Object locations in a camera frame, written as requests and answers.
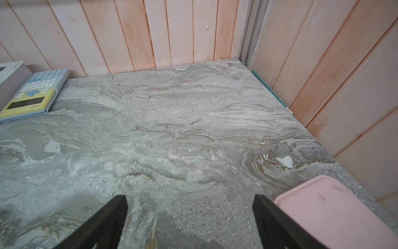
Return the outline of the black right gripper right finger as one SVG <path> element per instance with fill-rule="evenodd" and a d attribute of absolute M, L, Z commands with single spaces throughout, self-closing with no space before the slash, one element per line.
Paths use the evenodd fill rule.
<path fill-rule="evenodd" d="M 255 195 L 252 210 L 263 248 L 326 248 L 265 195 Z"/>

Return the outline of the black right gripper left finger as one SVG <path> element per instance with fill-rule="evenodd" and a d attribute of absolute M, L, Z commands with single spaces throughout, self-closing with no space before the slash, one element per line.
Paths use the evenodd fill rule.
<path fill-rule="evenodd" d="M 56 249 L 116 249 L 126 221 L 128 204 L 125 195 L 117 195 Z"/>

